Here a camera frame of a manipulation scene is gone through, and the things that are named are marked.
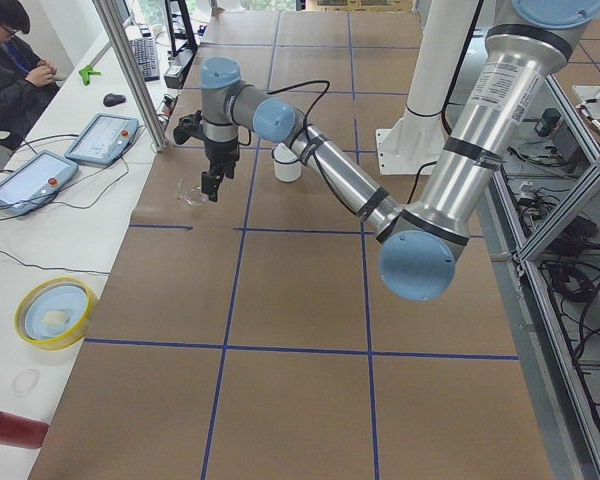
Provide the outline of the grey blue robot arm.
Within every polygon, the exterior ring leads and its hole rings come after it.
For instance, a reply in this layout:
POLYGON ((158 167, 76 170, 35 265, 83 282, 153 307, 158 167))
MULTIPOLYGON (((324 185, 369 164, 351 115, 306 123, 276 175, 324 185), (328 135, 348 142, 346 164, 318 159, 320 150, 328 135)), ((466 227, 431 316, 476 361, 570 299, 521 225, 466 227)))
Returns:
POLYGON ((451 284, 469 240, 468 221, 545 79, 564 68, 600 1, 500 1, 485 37, 486 62, 441 147, 419 199, 400 205, 361 166, 278 97, 245 82, 226 57, 202 63, 199 115, 209 168, 202 190, 215 200, 239 156, 238 131, 284 145, 312 169, 381 246, 386 287, 427 301, 451 284))

